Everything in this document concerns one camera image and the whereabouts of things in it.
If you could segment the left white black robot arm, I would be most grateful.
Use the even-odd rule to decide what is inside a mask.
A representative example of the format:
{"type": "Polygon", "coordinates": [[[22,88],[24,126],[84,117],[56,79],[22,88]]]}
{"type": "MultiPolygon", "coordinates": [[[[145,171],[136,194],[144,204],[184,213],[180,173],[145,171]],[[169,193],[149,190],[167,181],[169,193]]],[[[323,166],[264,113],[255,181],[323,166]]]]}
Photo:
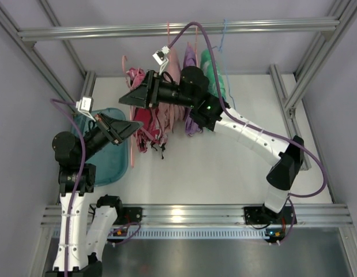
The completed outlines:
{"type": "Polygon", "coordinates": [[[95,114],[91,121],[86,132],[72,121],[75,132],[60,132],[52,141],[59,164],[61,233],[57,256],[46,276],[101,276],[103,250],[112,225],[125,219],[121,198],[105,195],[97,200],[92,222],[88,223],[96,179],[96,166],[88,160],[109,144],[122,144],[143,123],[105,113],[95,114]]]}

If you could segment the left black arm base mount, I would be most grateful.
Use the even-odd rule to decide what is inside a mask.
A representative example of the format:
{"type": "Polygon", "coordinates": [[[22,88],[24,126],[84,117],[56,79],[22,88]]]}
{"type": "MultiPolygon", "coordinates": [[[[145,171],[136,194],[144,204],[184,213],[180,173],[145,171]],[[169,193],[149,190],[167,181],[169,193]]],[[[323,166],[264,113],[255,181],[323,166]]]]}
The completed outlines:
{"type": "Polygon", "coordinates": [[[117,210],[117,219],[114,225],[124,225],[131,222],[140,222],[142,220],[143,208],[132,206],[123,207],[117,210]]]}

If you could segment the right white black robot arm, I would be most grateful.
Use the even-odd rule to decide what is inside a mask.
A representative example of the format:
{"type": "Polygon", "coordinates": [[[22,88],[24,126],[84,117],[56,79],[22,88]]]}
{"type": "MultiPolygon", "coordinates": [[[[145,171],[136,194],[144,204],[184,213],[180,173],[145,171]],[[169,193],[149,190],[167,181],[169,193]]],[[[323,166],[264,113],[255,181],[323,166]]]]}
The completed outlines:
{"type": "Polygon", "coordinates": [[[150,70],[140,85],[119,98],[119,103],[138,108],[155,108],[160,103],[188,107],[200,127],[226,135],[258,154],[271,166],[266,176],[269,188],[264,210],[279,214],[304,160],[303,139],[294,136],[282,140],[268,134],[242,118],[222,98],[209,93],[208,88],[208,78],[196,66],[185,67],[179,83],[150,70]]]}

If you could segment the pink patterned trousers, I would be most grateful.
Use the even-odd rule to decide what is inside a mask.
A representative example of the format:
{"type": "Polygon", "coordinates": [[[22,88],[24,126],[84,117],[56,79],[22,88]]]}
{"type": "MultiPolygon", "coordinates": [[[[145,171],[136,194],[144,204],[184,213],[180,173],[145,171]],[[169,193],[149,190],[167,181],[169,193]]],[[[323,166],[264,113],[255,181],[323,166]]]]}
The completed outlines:
{"type": "Polygon", "coordinates": [[[140,153],[146,153],[148,147],[156,151],[160,150],[161,158],[164,159],[167,135],[157,118],[158,111],[158,108],[130,107],[130,119],[143,123],[143,126],[133,135],[133,145],[140,153]]]}

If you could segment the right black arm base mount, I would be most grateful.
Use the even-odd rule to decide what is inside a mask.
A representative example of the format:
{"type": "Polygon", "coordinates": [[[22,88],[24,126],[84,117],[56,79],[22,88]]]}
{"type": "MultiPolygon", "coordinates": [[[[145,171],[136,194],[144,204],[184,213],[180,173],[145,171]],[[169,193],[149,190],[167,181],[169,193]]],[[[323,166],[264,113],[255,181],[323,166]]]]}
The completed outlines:
{"type": "Polygon", "coordinates": [[[286,224],[291,224],[293,212],[290,206],[284,206],[279,213],[275,213],[270,209],[266,208],[264,205],[255,205],[244,207],[245,222],[247,225],[272,225],[272,224],[282,224],[282,219],[285,220],[286,224]]]}

